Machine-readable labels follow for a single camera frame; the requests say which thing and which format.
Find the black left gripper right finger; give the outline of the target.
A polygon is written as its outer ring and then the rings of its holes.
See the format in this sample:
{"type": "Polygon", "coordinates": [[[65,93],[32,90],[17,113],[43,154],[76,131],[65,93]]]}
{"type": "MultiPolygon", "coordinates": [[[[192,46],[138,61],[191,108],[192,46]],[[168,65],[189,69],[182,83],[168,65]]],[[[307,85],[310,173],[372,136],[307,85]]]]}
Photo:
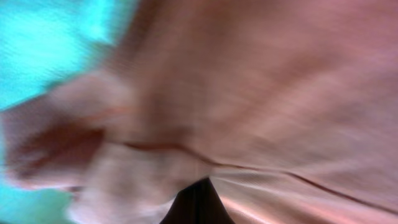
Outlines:
{"type": "Polygon", "coordinates": [[[197,185],[197,223],[234,224],[210,179],[203,179],[197,185]]]}

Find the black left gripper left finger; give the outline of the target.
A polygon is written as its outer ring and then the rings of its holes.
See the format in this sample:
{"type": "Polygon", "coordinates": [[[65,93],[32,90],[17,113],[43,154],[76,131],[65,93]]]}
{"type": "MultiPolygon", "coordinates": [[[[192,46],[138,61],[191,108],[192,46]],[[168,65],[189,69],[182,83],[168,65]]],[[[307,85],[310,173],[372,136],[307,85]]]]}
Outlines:
{"type": "Polygon", "coordinates": [[[197,185],[180,191],[160,224],[196,224],[197,185]]]}

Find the red orange t-shirt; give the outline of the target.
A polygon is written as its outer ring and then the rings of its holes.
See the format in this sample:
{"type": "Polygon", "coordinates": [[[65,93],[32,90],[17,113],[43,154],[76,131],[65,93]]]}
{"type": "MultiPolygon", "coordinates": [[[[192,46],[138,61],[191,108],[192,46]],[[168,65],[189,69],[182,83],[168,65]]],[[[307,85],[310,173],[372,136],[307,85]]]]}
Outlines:
{"type": "Polygon", "coordinates": [[[141,1],[99,68],[1,113],[6,177],[78,223],[397,222],[397,1],[141,1]]]}

